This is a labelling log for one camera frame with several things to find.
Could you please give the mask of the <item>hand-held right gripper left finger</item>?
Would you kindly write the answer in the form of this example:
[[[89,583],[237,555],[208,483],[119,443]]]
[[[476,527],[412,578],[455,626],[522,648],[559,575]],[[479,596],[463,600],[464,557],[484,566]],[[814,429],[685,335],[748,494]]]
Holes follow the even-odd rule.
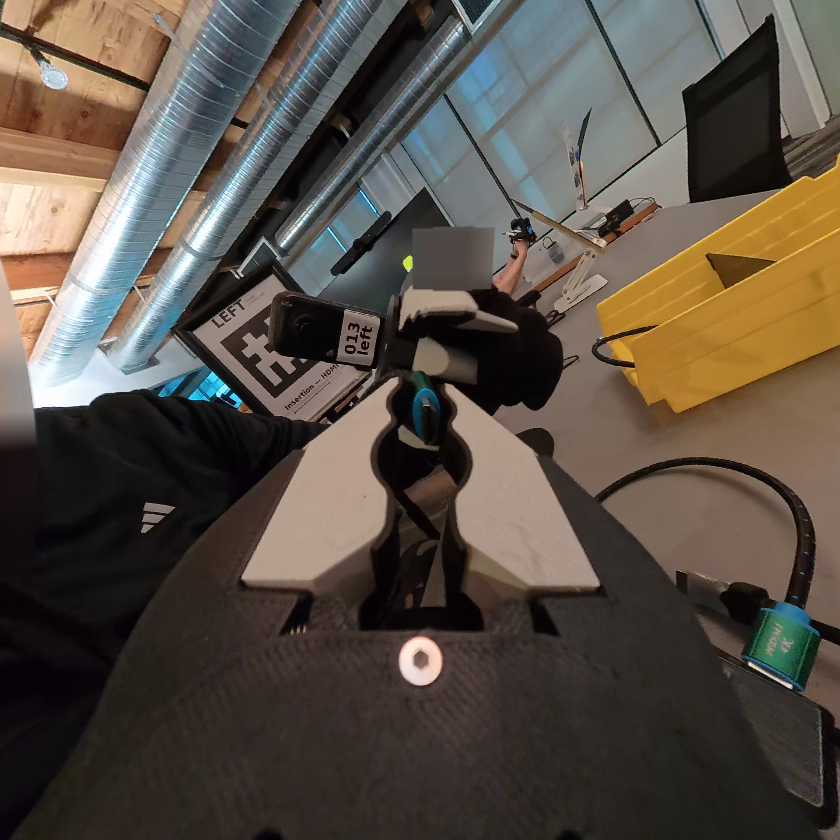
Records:
[[[394,427],[391,378],[303,450],[241,582],[252,589],[362,601],[375,589],[371,552],[394,504],[374,450]]]

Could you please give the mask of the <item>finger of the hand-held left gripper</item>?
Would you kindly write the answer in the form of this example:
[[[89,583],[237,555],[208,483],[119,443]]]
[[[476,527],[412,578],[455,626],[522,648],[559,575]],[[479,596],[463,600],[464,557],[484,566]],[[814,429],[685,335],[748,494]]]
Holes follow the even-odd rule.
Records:
[[[413,372],[443,382],[476,384],[478,360],[462,349],[448,347],[433,338],[421,338],[413,357]]]
[[[445,329],[516,333],[518,325],[480,310],[465,290],[407,289],[401,298],[398,332],[433,333]]]

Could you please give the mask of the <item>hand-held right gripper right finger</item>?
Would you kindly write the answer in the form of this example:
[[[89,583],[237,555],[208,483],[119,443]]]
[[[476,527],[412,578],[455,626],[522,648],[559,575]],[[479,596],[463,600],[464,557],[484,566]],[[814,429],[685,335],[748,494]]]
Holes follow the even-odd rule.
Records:
[[[450,531],[455,578],[472,601],[589,594],[600,580],[538,455],[452,385],[447,441],[465,457]]]

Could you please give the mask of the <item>braided hdmi cable green plug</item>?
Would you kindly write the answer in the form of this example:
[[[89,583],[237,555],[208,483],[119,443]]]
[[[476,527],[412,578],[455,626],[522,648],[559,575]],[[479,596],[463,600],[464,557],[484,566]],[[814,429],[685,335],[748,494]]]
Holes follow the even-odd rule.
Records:
[[[656,328],[657,325],[647,325],[613,335],[601,336],[593,343],[591,353],[598,361],[604,364],[624,369],[634,369],[636,367],[635,361],[622,360],[615,356],[608,358],[601,352],[601,348],[619,340],[651,332]],[[437,448],[439,446],[441,417],[438,393],[435,391],[429,377],[422,371],[412,372],[408,378],[408,382],[412,388],[412,399],[404,426],[418,441],[416,444],[417,447]]]
[[[629,485],[669,469],[711,467],[750,477],[776,492],[789,509],[796,537],[794,560],[785,597],[760,611],[741,657],[751,668],[783,687],[803,692],[823,640],[821,631],[806,610],[816,562],[816,531],[802,499],[780,479],[756,467],[705,456],[671,458],[637,469],[595,495],[604,502]]]

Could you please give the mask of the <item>person's left hand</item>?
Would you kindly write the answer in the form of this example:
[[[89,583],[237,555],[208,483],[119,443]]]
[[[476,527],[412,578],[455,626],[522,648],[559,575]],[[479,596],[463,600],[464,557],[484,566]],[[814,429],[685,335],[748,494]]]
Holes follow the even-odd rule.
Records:
[[[514,322],[514,333],[459,330],[455,347],[477,359],[477,382],[455,387],[489,415],[502,406],[524,405],[536,412],[560,381],[564,352],[546,318],[498,289],[472,293],[482,312]]]

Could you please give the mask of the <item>printed task sign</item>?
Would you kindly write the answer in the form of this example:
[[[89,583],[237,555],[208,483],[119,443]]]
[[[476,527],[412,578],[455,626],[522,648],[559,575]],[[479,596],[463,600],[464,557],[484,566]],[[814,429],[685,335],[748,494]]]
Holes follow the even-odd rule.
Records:
[[[299,285],[277,263],[234,283],[173,328],[254,413],[317,422],[352,398],[369,374],[349,366],[290,358],[269,346],[270,307]]]

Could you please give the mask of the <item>black video bar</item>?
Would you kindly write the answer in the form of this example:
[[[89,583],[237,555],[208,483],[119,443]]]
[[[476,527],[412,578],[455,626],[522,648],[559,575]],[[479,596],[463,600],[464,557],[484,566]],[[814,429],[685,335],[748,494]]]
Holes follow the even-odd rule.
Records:
[[[392,223],[392,213],[384,212],[375,222],[357,239],[355,239],[344,255],[331,267],[332,277],[338,277],[350,270],[365,254],[369,253],[377,240],[383,236],[386,229]]]

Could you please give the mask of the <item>wooden board white stand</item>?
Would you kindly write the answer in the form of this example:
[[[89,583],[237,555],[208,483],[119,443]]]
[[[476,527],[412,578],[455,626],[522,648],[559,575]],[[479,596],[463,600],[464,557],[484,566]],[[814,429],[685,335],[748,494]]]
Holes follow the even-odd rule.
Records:
[[[608,239],[589,234],[583,234],[580,230],[573,229],[564,225],[562,222],[547,216],[544,213],[534,210],[532,207],[525,205],[515,199],[510,201],[513,207],[519,207],[531,217],[537,218],[539,221],[545,223],[550,228],[562,232],[568,238],[572,238],[583,246],[583,251],[578,256],[576,262],[573,264],[565,264],[563,267],[555,271],[553,275],[545,278],[539,284],[531,288],[519,298],[522,306],[532,306],[542,293],[546,291],[553,283],[558,280],[565,279],[561,294],[554,303],[554,308],[557,312],[567,312],[577,303],[587,299],[596,291],[602,289],[606,284],[606,280],[601,276],[589,277],[589,273],[599,255],[602,255],[607,245]]]

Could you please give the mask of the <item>printed display card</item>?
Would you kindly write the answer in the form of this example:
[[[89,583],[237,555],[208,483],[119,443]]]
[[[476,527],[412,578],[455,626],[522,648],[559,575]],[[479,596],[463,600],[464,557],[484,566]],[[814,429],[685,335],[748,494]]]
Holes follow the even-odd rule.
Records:
[[[590,108],[583,118],[583,121],[581,123],[581,129],[579,131],[577,139],[575,139],[572,136],[570,126],[567,122],[562,127],[563,141],[565,144],[570,173],[574,184],[575,209],[577,211],[584,211],[589,206],[585,187],[584,166],[582,161],[582,147],[591,115],[592,109]]]

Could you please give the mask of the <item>yellow plastic bin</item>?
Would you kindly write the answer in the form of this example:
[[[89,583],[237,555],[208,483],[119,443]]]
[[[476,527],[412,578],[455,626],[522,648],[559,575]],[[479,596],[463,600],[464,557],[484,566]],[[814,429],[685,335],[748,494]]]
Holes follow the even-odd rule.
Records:
[[[682,413],[836,348],[838,226],[835,163],[600,302],[606,362]]]

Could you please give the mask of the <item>black office chair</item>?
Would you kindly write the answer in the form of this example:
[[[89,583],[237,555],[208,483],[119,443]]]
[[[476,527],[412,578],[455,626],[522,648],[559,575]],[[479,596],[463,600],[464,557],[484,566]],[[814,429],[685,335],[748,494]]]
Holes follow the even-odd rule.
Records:
[[[691,203],[792,184],[781,134],[780,50],[772,15],[683,90],[682,99]]]

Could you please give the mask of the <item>black wall screen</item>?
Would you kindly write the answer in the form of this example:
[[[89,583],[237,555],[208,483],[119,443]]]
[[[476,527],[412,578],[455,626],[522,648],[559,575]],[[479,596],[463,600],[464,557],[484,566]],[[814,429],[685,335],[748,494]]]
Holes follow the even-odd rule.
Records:
[[[429,192],[420,191],[393,216],[392,223],[369,253],[346,273],[330,275],[318,298],[385,314],[391,298],[401,292],[408,278],[413,231],[447,226],[447,219]]]

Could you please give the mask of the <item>metal air duct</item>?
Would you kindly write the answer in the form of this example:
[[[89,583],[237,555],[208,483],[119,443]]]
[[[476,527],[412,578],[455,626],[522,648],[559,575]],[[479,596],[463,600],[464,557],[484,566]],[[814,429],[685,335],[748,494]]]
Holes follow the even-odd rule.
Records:
[[[449,15],[279,227],[275,244],[282,259],[372,168],[406,121],[430,101],[469,42],[470,32],[461,16]]]
[[[108,352],[143,368],[378,45],[404,1],[322,2],[228,156],[146,298]]]
[[[28,360],[78,378],[253,86],[298,1],[191,1]]]

